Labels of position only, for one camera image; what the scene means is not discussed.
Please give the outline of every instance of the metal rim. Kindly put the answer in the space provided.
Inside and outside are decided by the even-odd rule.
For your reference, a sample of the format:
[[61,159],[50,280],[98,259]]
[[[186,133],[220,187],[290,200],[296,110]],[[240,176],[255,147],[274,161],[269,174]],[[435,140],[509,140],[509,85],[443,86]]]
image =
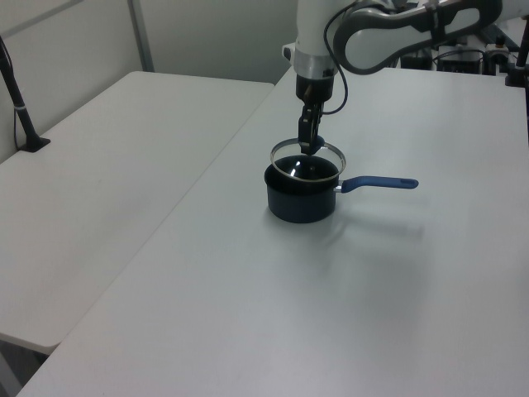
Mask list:
[[272,151],[270,152],[270,162],[272,163],[272,166],[279,172],[281,173],[282,175],[286,176],[287,178],[289,179],[293,179],[293,180],[298,180],[300,182],[309,182],[309,183],[314,183],[314,184],[318,184],[320,182],[328,182],[329,180],[333,180],[335,179],[338,175],[340,175],[342,172],[344,172],[344,169],[346,168],[346,156],[340,151],[340,149],[338,149],[337,147],[331,145],[330,143],[325,143],[323,147],[327,148],[328,150],[332,151],[333,153],[335,153],[336,155],[338,155],[338,157],[340,158],[340,162],[341,162],[341,169],[338,171],[337,174],[333,175],[333,176],[329,176],[327,178],[323,178],[323,179],[303,179],[303,178],[298,178],[297,176],[292,176],[291,174],[287,173],[287,172],[284,172],[283,170],[281,170],[276,164],[275,164],[275,160],[274,160],[274,156],[275,154],[278,152],[279,149],[282,149],[284,148],[285,146],[290,146],[290,145],[297,145],[298,144],[298,139],[297,138],[292,138],[292,139],[288,139],[286,141],[282,141],[280,143],[278,143],[276,146],[274,146],[274,148],[272,149]]

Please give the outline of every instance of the table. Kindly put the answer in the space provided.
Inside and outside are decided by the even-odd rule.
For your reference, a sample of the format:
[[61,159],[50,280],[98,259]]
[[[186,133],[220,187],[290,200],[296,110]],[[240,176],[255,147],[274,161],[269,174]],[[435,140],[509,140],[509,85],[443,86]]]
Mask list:
[[[529,390],[524,92],[501,78],[348,76],[321,134],[362,188],[289,224],[266,207],[295,135],[290,70],[21,393],[520,396]],[[336,85],[332,109],[341,101]]]
[[132,73],[0,166],[0,339],[51,353],[272,89]]

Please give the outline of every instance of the black cable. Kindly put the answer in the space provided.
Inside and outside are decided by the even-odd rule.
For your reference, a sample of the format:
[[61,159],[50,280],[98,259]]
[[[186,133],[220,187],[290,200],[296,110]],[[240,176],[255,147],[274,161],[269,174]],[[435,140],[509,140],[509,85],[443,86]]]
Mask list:
[[334,62],[334,64],[336,65],[336,68],[338,69],[338,73],[340,73],[340,76],[341,76],[341,79],[342,81],[344,82],[344,100],[343,102],[341,103],[341,105],[338,107],[338,109],[335,109],[333,110],[332,112],[323,112],[322,114],[328,116],[328,115],[331,115],[331,114],[336,114],[338,113],[341,109],[343,109],[345,106],[346,106],[346,103],[347,103],[347,99],[349,98],[349,86],[347,85],[347,79],[346,79],[346,75],[344,74],[344,71],[342,70],[341,66],[340,66],[340,62],[338,62],[338,59],[336,58],[336,56],[334,55],[334,51],[332,50],[331,48],[331,45],[329,44],[329,39],[327,38],[327,33],[329,32],[329,28],[331,27],[332,23],[340,16],[342,15],[344,12],[347,12],[349,11],[351,8],[353,8],[355,5],[356,5],[357,1],[353,2],[352,4],[350,4],[349,6],[347,7],[344,7],[342,8],[339,12],[337,12],[332,18],[331,20],[325,25],[325,29],[323,30],[323,40],[325,41],[325,47],[327,48],[327,50],[329,51],[329,55],[331,56],[332,58],[332,61]]
[[15,148],[17,151],[20,150],[20,147],[18,147],[18,141],[17,141],[17,110],[13,109],[13,139],[15,141]]
[[[9,68],[11,71],[13,71],[13,62],[11,60],[11,56],[9,55],[9,51],[7,50],[6,44],[3,42],[2,37],[0,36],[0,47],[2,47],[2,52],[6,56],[7,61],[9,62]],[[17,141],[17,110],[13,108],[13,140],[15,141],[15,147],[17,148],[17,151],[20,150],[18,147],[18,141]]]
[[7,61],[9,62],[9,68],[12,71],[13,70],[13,63],[11,61],[11,56],[9,55],[9,51],[7,50],[6,44],[3,42],[1,36],[0,36],[0,46],[2,47],[2,51],[3,51],[4,55],[7,58]]

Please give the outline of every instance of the floor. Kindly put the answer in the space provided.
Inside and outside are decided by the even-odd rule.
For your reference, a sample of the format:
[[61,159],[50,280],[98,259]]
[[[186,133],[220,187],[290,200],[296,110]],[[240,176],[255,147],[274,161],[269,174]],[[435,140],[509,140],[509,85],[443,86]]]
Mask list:
[[48,356],[0,342],[0,397],[14,397]]

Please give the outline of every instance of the saucepan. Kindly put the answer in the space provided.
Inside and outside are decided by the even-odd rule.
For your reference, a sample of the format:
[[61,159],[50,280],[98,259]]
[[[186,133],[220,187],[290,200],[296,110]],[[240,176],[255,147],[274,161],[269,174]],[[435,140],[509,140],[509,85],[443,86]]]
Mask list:
[[349,193],[361,186],[415,189],[414,179],[357,176],[340,180],[346,157],[336,147],[322,143],[314,155],[301,154],[298,139],[280,142],[270,153],[272,164],[264,173],[270,211],[292,223],[311,223],[331,215],[336,194]]

